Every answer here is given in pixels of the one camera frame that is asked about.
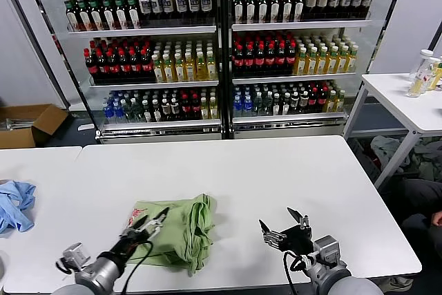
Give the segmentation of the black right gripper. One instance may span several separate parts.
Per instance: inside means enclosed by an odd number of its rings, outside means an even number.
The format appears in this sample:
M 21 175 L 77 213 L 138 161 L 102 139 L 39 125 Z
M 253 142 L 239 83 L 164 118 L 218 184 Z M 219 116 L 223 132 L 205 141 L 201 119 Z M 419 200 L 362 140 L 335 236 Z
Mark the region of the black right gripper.
M 314 251 L 311 241 L 311 227 L 308 215 L 302 215 L 297 210 L 287 207 L 291 217 L 298 223 L 282 233 L 270 230 L 268 226 L 259 220 L 263 240 L 270 247 L 279 247 L 280 251 L 292 251 L 296 255 L 307 255 Z

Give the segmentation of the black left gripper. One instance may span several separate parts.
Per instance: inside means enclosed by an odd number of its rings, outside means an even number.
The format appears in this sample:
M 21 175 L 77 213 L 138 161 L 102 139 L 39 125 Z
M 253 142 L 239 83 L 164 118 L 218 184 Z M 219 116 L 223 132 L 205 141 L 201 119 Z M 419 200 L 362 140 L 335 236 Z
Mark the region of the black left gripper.
M 163 227 L 169 207 L 161 210 L 156 217 L 148 221 L 148 216 L 143 216 L 125 229 L 116 244 L 116 254 L 124 258 L 130 258 L 139 245 L 144 244 L 149 238 L 154 238 Z

